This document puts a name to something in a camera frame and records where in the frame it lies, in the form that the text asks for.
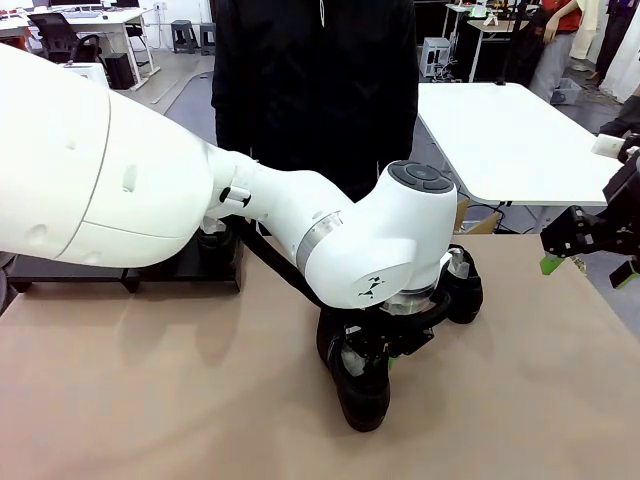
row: gray floor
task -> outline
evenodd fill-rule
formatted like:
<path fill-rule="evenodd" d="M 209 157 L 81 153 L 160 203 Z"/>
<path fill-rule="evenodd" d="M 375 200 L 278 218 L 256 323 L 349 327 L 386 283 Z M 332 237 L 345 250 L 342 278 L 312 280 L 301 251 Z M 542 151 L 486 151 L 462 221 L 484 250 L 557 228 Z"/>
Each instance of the gray floor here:
<path fill-rule="evenodd" d="M 585 85 L 580 99 L 575 105 L 559 107 L 563 113 L 591 132 L 597 132 L 600 126 L 614 118 L 620 106 L 611 98 L 602 95 L 593 85 L 585 81 L 587 73 L 568 72 L 574 80 Z M 195 75 L 186 84 L 175 102 L 169 107 L 166 116 L 180 123 L 205 140 L 215 143 L 214 111 L 209 105 L 212 75 Z M 427 131 L 418 121 L 414 130 L 412 158 L 437 168 L 445 167 L 444 158 L 434 145 Z M 534 225 L 531 213 L 522 206 L 503 208 L 503 225 L 517 232 L 525 232 Z M 469 210 L 467 219 L 479 220 L 492 213 L 489 208 L 477 205 Z M 632 282 L 624 290 L 614 290 L 609 283 L 609 274 L 615 270 L 623 257 L 614 254 L 596 253 L 584 257 L 587 276 L 609 305 L 634 334 L 640 336 L 640 280 Z"/>

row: plastic stool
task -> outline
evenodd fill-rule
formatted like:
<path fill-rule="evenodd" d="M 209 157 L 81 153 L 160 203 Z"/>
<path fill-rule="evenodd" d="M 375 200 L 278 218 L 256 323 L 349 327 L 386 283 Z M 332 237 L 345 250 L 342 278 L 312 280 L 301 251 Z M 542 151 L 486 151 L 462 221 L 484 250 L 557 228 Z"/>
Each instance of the plastic stool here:
<path fill-rule="evenodd" d="M 203 23 L 200 25 L 200 45 L 202 55 L 216 54 L 216 24 Z"/>
<path fill-rule="evenodd" d="M 189 20 L 176 20 L 171 23 L 171 37 L 173 38 L 173 53 L 178 50 L 186 50 L 188 53 L 196 53 L 198 41 L 193 25 Z"/>

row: black logo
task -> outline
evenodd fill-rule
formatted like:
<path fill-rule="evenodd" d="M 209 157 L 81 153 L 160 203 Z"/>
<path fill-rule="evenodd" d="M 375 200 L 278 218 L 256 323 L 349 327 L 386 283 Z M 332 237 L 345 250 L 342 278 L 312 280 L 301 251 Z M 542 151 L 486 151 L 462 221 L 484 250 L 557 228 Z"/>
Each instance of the black logo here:
<path fill-rule="evenodd" d="M 376 288 L 378 285 L 382 285 L 383 283 L 385 283 L 384 280 L 380 279 L 380 277 L 372 277 L 369 279 L 369 281 L 371 282 L 371 286 L 369 287 L 369 290 L 367 290 L 366 292 L 359 293 L 358 294 L 359 297 L 373 298 L 373 289 Z"/>

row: orange shirt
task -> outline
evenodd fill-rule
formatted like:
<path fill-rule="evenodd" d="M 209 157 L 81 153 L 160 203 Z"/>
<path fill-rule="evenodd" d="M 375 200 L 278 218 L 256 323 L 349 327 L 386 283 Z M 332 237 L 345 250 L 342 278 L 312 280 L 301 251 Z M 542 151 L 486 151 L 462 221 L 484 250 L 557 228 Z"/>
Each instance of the orange shirt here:
<path fill-rule="evenodd" d="M 550 12 L 551 14 L 556 13 L 562 7 L 564 7 L 571 0 L 542 0 L 542 8 Z M 577 32 L 578 28 L 580 28 L 580 21 L 582 20 L 582 11 L 580 8 L 576 8 L 573 12 L 568 15 L 565 15 L 560 19 L 560 23 L 558 25 L 558 32 L 571 33 Z"/>

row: monitor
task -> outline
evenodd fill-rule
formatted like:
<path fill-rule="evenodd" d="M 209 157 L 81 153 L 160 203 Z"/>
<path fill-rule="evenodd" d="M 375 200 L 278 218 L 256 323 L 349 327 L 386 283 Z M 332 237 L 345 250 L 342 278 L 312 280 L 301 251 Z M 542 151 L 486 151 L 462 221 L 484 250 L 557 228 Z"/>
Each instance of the monitor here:
<path fill-rule="evenodd" d="M 102 0 L 51 0 L 50 7 L 81 7 L 84 5 L 102 5 Z"/>

